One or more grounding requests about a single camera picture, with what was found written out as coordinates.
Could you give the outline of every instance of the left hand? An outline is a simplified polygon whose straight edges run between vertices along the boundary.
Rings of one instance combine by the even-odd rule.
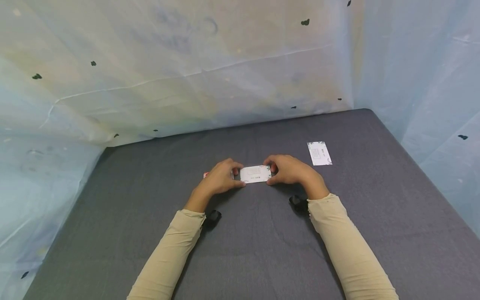
[[[225,159],[213,167],[207,177],[200,182],[197,189],[203,190],[211,197],[233,188],[242,188],[245,186],[245,183],[243,181],[232,179],[230,174],[233,172],[233,175],[238,175],[239,169],[241,168],[243,168],[241,163],[238,163],[231,158]]]
[[[243,165],[229,158],[219,162],[213,167],[200,184],[193,190],[190,199],[184,209],[202,213],[205,211],[210,198],[215,194],[220,194],[233,188],[242,188],[245,186],[243,181],[234,180],[231,172],[238,175],[239,169]]]

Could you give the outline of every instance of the forearm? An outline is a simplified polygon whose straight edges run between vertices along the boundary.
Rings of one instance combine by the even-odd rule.
[[[175,214],[127,300],[163,300],[172,297],[187,257],[200,236],[204,220],[204,213],[186,209]]]
[[[308,207],[347,299],[398,299],[388,276],[340,199],[329,194],[321,200],[309,200]]]

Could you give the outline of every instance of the wrist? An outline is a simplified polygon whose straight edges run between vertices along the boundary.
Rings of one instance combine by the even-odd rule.
[[[330,191],[325,185],[323,177],[315,170],[312,169],[312,171],[302,178],[300,184],[307,193],[308,199],[323,199],[330,194]]]
[[[204,213],[212,196],[213,195],[211,193],[202,187],[197,186],[193,189],[187,204],[184,206],[184,209],[188,209],[193,212]]]

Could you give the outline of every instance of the card being held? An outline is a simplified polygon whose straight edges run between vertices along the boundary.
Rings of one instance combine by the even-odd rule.
[[[265,182],[271,177],[270,166],[244,167],[240,170],[240,180],[245,183]]]

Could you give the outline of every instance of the fabric wall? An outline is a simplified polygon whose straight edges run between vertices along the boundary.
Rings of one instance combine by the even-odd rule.
[[[3,1],[0,299],[22,298],[104,147],[353,108],[480,235],[479,13],[475,0]]]

